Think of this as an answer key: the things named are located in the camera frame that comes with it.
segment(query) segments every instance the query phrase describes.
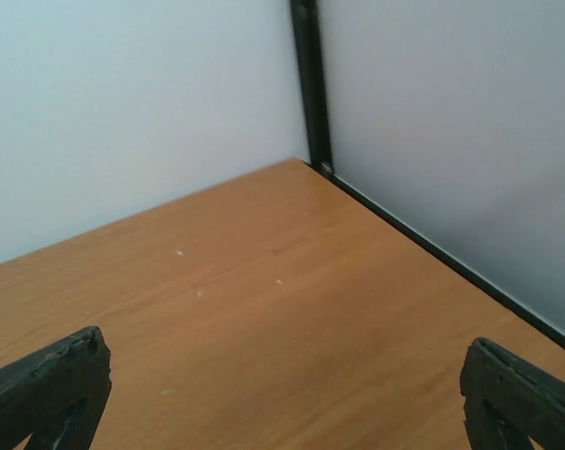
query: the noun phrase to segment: black metal strip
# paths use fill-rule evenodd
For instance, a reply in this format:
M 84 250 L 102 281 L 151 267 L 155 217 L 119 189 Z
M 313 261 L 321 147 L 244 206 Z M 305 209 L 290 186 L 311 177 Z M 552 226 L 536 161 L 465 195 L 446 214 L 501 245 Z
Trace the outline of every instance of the black metal strip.
M 311 167 L 329 177 L 334 173 L 334 165 L 330 146 L 317 0 L 290 0 L 290 13 L 303 93 Z
M 519 303 L 513 300 L 509 295 L 500 291 L 495 286 L 490 284 L 488 281 L 480 277 L 475 272 L 469 270 L 465 265 L 460 263 L 458 260 L 453 258 L 450 254 L 442 250 L 441 248 L 435 246 L 432 242 L 427 240 L 418 232 L 415 232 L 412 228 L 405 225 L 403 222 L 398 220 L 395 216 L 390 214 L 388 211 L 384 210 L 378 204 L 369 200 L 365 195 L 363 195 L 358 190 L 354 189 L 343 180 L 339 179 L 338 177 L 332 177 L 331 181 L 348 193 L 354 200 L 361 203 L 367 209 L 372 211 L 378 217 L 382 218 L 384 221 L 388 222 L 394 228 L 399 230 L 403 233 L 406 237 L 411 239 L 415 242 L 418 246 L 423 248 L 425 251 L 430 253 L 436 259 L 441 261 L 442 263 L 448 265 L 451 269 L 453 269 L 457 274 L 461 277 L 469 281 L 471 284 L 476 286 L 478 289 L 495 299 L 501 305 L 509 309 L 513 312 L 516 316 L 520 319 L 526 321 L 538 331 L 543 333 L 545 336 L 550 338 L 554 341 L 558 346 L 565 350 L 565 336 L 559 333 L 558 330 L 553 328 L 551 325 L 543 321 L 540 317 L 534 315 L 524 307 L 522 307 Z

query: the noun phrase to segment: wooden table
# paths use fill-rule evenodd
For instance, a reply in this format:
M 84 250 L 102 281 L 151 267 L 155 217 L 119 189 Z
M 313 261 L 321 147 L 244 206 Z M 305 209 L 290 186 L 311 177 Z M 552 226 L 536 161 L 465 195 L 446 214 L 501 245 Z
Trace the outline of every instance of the wooden table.
M 112 349 L 95 449 L 465 449 L 477 336 L 565 380 L 556 344 L 298 160 L 0 264 L 0 367 L 87 324 Z

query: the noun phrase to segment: black metal frame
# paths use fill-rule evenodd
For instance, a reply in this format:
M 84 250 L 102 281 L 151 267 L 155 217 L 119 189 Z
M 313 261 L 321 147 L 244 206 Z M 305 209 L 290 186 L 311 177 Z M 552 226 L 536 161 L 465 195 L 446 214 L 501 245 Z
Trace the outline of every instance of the black metal frame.
M 468 349 L 460 377 L 473 450 L 565 449 L 565 382 L 486 338 Z
M 316 0 L 290 0 L 311 167 L 334 174 Z
M 518 317 L 531 324 L 556 344 L 565 349 L 565 336 L 534 315 L 505 292 L 487 282 L 475 272 L 453 258 L 401 220 L 365 197 L 335 176 L 333 151 L 328 127 L 328 108 L 325 93 L 323 58 L 320 45 L 320 25 L 317 0 L 290 0 L 294 27 L 299 76 L 305 108 L 305 124 L 311 157 L 311 167 L 330 179 L 336 186 L 347 192 L 353 199 L 390 223 L 397 230 L 417 243 L 420 247 L 451 267 L 457 274 L 494 298 Z
M 88 327 L 0 368 L 0 450 L 87 450 L 112 389 L 110 351 Z

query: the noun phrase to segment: wooden tabletop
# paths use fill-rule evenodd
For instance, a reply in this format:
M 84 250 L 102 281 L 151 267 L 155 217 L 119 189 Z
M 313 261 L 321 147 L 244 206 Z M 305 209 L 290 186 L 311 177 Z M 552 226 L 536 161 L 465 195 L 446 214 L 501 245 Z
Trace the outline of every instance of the wooden tabletop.
M 298 160 L 0 264 L 0 367 L 88 324 L 112 350 L 94 449 L 465 449 L 477 336 L 565 380 L 556 344 Z

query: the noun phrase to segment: light gray wall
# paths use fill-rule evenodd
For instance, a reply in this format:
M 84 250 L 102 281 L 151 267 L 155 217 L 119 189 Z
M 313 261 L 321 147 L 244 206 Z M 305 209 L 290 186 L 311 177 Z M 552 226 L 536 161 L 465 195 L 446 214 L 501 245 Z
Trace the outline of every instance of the light gray wall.
M 307 145 L 286 2 L 0 2 L 0 262 Z
M 339 176 L 565 332 L 565 0 L 320 9 Z

